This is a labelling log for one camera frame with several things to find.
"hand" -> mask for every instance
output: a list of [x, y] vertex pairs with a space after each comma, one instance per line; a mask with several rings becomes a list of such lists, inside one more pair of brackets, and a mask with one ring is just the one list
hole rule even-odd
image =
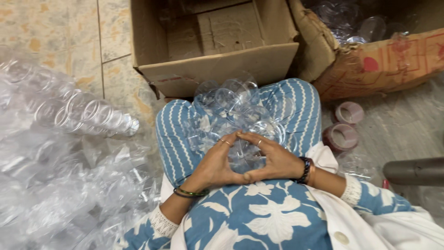
[[251, 170], [244, 174], [246, 180], [299, 179], [303, 175], [304, 162], [277, 142], [255, 133], [237, 133], [237, 136], [257, 145], [267, 158], [264, 168]]
[[[222, 140], [233, 145], [237, 139], [236, 131], [222, 137]], [[228, 163], [228, 151], [230, 145], [224, 141], [218, 141], [203, 157], [202, 161], [194, 170], [193, 174], [187, 178], [181, 188], [188, 192], [200, 192], [212, 185], [227, 184], [248, 184], [249, 181], [244, 176], [235, 173], [230, 169]]]

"gold ring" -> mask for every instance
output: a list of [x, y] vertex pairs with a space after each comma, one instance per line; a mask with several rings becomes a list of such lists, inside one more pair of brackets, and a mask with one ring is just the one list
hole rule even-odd
[[226, 142], [226, 143], [227, 143], [228, 145], [230, 145], [230, 147], [231, 147], [231, 143], [229, 143], [229, 142], [227, 142], [227, 141], [225, 141], [225, 140], [222, 140], [221, 138], [219, 138], [218, 141]]

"bangle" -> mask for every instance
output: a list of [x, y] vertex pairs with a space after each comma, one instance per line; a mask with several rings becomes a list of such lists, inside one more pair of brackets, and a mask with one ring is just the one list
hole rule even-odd
[[180, 197], [191, 198], [191, 199], [199, 197], [199, 196], [188, 196], [188, 195], [183, 195], [183, 194], [180, 194], [180, 193], [176, 192], [176, 190], [177, 190], [177, 188], [175, 188], [175, 189], [173, 190], [174, 194], [176, 194], [176, 195], [178, 195], [178, 196], [180, 196]]
[[202, 193], [187, 192], [187, 191], [181, 189], [180, 186], [178, 186], [176, 190], [179, 190], [180, 192], [182, 192], [184, 194], [188, 194], [188, 195], [191, 195], [191, 196], [198, 196], [198, 197], [205, 196], [205, 195], [210, 193], [210, 191], [208, 189], [204, 189]]
[[303, 160], [304, 161], [304, 163], [305, 163], [305, 166], [304, 166], [304, 173], [302, 174], [302, 176], [301, 176], [301, 178], [299, 178], [299, 179], [297, 179], [296, 180], [296, 182], [298, 183], [298, 184], [302, 184], [302, 183], [304, 183], [305, 182], [305, 179], [307, 178], [307, 176], [308, 176], [308, 172], [309, 172], [309, 170], [310, 170], [310, 159], [309, 158], [307, 158], [307, 157], [299, 157], [301, 160]]
[[316, 176], [316, 166], [314, 164], [310, 165], [310, 173], [308, 174], [308, 181], [307, 185], [313, 186], [314, 185], [314, 177]]

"knee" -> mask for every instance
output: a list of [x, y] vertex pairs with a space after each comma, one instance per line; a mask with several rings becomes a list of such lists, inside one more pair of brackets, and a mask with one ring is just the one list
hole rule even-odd
[[162, 120], [163, 117], [167, 116], [169, 117], [170, 114], [174, 111], [174, 110], [178, 110], [180, 109], [180, 107], [183, 106], [184, 107], [184, 111], [188, 110], [188, 108], [191, 106], [191, 103], [185, 100], [172, 100], [170, 102], [168, 102], [165, 107], [163, 107], [159, 113], [156, 116], [156, 125], [158, 124], [159, 121]]
[[283, 81], [284, 85], [288, 85], [292, 90], [295, 91], [298, 97], [307, 98], [313, 100], [314, 102], [319, 102], [319, 93], [313, 84], [303, 81], [299, 78], [290, 78]]

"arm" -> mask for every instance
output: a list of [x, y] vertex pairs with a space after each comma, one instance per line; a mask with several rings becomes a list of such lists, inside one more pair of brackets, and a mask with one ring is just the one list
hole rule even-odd
[[[299, 179], [302, 176], [304, 162], [278, 143], [254, 133], [239, 133], [238, 137], [258, 145], [259, 149], [267, 156], [265, 167], [246, 172], [244, 174], [245, 179], [252, 181]], [[312, 187], [340, 197], [359, 213], [379, 215], [413, 211], [410, 203], [401, 196], [353, 177], [348, 176], [345, 179], [317, 168], [316, 174], [308, 176], [307, 181], [310, 181], [310, 178], [314, 178], [311, 181]]]
[[[180, 189], [200, 193], [212, 185], [248, 184], [249, 181], [245, 180], [243, 175], [233, 172], [228, 163], [229, 144], [232, 145], [236, 138], [235, 133], [222, 137], [223, 141], [217, 142], [207, 152]], [[171, 237], [193, 201], [192, 198], [184, 198], [173, 193], [160, 207], [142, 218], [134, 228], [119, 239], [115, 249], [169, 248]]]
[[[277, 142], [254, 133], [238, 133], [238, 137], [258, 145], [259, 149], [267, 156], [265, 167], [246, 172], [244, 174], [245, 179], [251, 181], [299, 179], [304, 173], [304, 162]], [[314, 188], [329, 192], [338, 197], [341, 197], [344, 193], [346, 181], [343, 177], [322, 169], [317, 169], [314, 177], [312, 185]]]
[[403, 197], [388, 189], [378, 188], [366, 181], [347, 176], [347, 187], [341, 199], [359, 214], [388, 214], [415, 211]]

